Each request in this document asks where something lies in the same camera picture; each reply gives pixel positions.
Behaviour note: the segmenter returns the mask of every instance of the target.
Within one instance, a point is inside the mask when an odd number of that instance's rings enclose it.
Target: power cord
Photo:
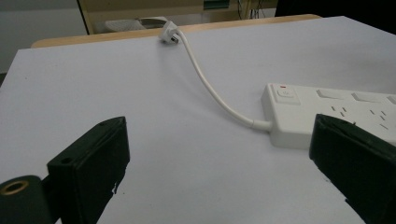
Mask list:
[[[168,21],[163,26],[163,30],[160,33],[159,38],[164,43],[177,44],[178,39],[175,35],[178,35],[183,41],[184,47],[186,48],[186,51],[190,56],[192,65],[194,66],[195,71],[198,74],[198,77],[201,79],[202,83],[204,84],[206,89],[210,92],[210,94],[213,96],[213,98],[216,100],[216,102],[218,102],[219,105],[223,109],[225,109],[229,114],[231,114],[235,119],[241,121],[244,125],[248,126],[249,128],[270,132],[272,128],[271,122],[265,120],[249,119],[244,115],[236,112],[232,108],[230,108],[227,104],[225,104],[225,102],[219,97],[216,91],[212,88],[210,83],[206,80],[204,73],[202,72],[200,66],[198,65],[197,60],[195,59],[194,54],[192,53],[192,49],[190,47],[189,41],[187,40],[186,36],[184,36],[183,32],[180,29],[178,29],[178,27],[173,22]]]

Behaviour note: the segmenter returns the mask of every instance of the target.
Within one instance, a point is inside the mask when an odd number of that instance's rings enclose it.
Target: white table surface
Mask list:
[[[337,17],[188,33],[207,79],[263,119],[268,82],[396,93],[396,37]],[[182,44],[157,37],[22,49],[0,88],[0,182],[125,116],[131,162],[99,223],[363,223],[309,160],[230,118]]]

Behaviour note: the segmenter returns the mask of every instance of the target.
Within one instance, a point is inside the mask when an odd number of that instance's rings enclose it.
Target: power plug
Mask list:
[[[262,106],[276,147],[309,148],[316,114],[346,120],[396,146],[396,95],[270,83]]]
[[[164,26],[163,29],[159,35],[159,38],[165,42],[165,43],[178,43],[178,39],[175,36],[175,33],[177,32],[177,26],[172,22],[168,21]]]

